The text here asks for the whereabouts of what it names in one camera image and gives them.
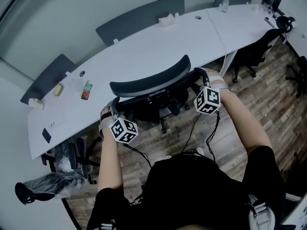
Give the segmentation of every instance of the white box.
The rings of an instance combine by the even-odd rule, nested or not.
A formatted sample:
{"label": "white box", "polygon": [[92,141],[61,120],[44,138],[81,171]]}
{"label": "white box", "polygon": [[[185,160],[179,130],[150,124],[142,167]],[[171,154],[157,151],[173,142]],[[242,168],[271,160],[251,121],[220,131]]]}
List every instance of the white box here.
{"label": "white box", "polygon": [[212,115],[221,106],[219,89],[205,87],[194,100],[196,111]]}
{"label": "white box", "polygon": [[138,126],[136,123],[128,121],[119,117],[115,123],[110,124],[109,128],[117,142],[130,143],[139,134]]}

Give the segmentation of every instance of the computer monitor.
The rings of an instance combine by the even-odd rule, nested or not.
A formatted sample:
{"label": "computer monitor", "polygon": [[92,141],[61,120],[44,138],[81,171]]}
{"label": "computer monitor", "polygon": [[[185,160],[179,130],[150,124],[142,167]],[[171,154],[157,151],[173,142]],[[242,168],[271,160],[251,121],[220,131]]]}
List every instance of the computer monitor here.
{"label": "computer monitor", "polygon": [[281,1],[282,1],[282,0],[274,0],[274,2],[273,2],[273,4],[272,4],[272,10],[273,10],[274,12],[277,12],[278,6],[279,6],[279,4],[280,4]]}

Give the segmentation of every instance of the phone on desk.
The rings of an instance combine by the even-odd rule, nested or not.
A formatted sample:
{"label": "phone on desk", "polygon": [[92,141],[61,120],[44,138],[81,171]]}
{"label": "phone on desk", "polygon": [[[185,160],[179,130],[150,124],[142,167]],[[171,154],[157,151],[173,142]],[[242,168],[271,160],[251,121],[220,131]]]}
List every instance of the phone on desk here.
{"label": "phone on desk", "polygon": [[50,143],[51,135],[48,133],[48,131],[45,128],[43,130],[43,137],[45,138],[46,142]]}

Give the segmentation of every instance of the curved desk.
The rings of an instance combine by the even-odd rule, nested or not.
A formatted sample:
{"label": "curved desk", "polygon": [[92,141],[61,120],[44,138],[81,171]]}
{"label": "curved desk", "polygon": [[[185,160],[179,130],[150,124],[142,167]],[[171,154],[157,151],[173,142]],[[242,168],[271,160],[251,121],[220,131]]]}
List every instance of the curved desk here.
{"label": "curved desk", "polygon": [[[217,8],[195,11],[177,18],[173,26],[162,28],[156,24],[106,48],[71,74],[76,79],[84,70],[84,83],[89,80],[93,84],[87,101],[80,98],[80,93],[65,78],[59,97],[50,91],[43,99],[44,110],[33,109],[29,113],[32,159],[97,122],[101,109],[115,98],[109,87],[111,81],[132,81],[157,74],[184,55],[189,56],[193,69],[228,54],[223,66],[225,72],[238,49],[256,42],[271,29],[264,21],[266,16],[261,11],[255,13],[252,5],[230,6],[227,13]],[[49,144],[42,136],[44,128],[51,135]]]}

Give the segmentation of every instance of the water bottle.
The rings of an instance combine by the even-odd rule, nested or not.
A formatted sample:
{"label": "water bottle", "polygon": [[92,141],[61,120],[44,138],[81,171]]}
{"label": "water bottle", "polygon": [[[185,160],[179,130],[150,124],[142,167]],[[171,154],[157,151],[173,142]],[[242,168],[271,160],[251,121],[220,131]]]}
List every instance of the water bottle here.
{"label": "water bottle", "polygon": [[223,5],[222,5],[222,11],[227,12],[228,10],[228,5],[229,5],[229,0],[223,0]]}

